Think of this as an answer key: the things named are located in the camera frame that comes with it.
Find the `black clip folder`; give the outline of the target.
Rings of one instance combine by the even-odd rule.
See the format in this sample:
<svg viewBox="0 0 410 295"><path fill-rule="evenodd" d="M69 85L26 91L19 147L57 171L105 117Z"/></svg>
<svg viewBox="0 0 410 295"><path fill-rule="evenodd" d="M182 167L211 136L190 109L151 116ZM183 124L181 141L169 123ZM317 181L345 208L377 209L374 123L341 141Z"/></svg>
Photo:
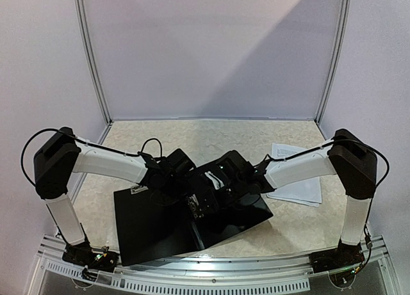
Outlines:
<svg viewBox="0 0 410 295"><path fill-rule="evenodd" d="M261 195L245 195L211 215L202 213L196 196L200 167L191 170L193 194L165 199L160 191L130 189L113 194L123 266L205 250L273 216Z"/></svg>

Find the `white paper stack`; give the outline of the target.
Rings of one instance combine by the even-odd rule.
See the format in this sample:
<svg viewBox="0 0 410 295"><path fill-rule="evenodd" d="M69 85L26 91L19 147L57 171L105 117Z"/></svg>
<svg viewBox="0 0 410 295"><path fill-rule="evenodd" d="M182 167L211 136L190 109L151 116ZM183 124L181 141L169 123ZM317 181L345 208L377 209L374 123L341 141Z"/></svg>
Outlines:
<svg viewBox="0 0 410 295"><path fill-rule="evenodd" d="M272 144L271 156L275 159L285 158L305 151L305 148L285 144ZM294 182L267 193L268 198L285 202L293 202L310 207L318 207L322 203L320 179L313 178Z"/></svg>

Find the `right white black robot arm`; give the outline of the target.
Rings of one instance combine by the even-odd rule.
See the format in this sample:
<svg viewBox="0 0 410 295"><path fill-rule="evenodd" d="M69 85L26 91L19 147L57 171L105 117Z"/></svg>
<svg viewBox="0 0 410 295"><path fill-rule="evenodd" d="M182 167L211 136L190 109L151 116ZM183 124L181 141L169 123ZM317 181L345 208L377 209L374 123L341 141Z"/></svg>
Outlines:
<svg viewBox="0 0 410 295"><path fill-rule="evenodd" d="M288 157L266 156L259 164L232 150L204 166L196 193L202 213L214 214L245 195L260 195L317 177L335 175L347 196L340 246L331 254L338 267L356 256L377 186L375 150L346 129L339 129L321 145Z"/></svg>

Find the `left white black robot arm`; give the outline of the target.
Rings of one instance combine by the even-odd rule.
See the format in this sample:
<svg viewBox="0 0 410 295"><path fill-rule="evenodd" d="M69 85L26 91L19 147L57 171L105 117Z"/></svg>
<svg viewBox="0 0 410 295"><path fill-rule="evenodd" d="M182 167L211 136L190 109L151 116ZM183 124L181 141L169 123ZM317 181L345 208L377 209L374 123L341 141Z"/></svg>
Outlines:
<svg viewBox="0 0 410 295"><path fill-rule="evenodd" d="M153 157L145 152L130 154L93 144L75 136L69 127L53 132L33 158L35 190L45 200L63 240L71 246L71 256L82 266L95 260L95 251L85 244L86 234L67 195L73 173L126 180L169 194L175 181L195 168L180 148L166 157Z"/></svg>

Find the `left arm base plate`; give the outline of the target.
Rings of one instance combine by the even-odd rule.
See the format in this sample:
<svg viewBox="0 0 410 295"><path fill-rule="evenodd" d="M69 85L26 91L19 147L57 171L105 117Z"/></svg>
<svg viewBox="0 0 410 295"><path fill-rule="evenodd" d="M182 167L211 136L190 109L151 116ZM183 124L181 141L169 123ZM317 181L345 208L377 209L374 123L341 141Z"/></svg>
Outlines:
<svg viewBox="0 0 410 295"><path fill-rule="evenodd" d="M88 243L66 245L62 260L77 266L112 273L119 261L119 254L109 249L93 251Z"/></svg>

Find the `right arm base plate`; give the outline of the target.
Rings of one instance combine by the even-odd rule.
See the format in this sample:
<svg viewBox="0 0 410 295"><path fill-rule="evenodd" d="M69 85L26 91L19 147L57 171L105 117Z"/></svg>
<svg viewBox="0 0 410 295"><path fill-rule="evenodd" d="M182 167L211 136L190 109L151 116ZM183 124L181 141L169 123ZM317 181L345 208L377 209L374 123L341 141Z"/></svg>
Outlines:
<svg viewBox="0 0 410 295"><path fill-rule="evenodd" d="M365 261L361 249L358 251L342 251L338 248L313 252L309 255L309 263L314 273L326 271L351 270Z"/></svg>

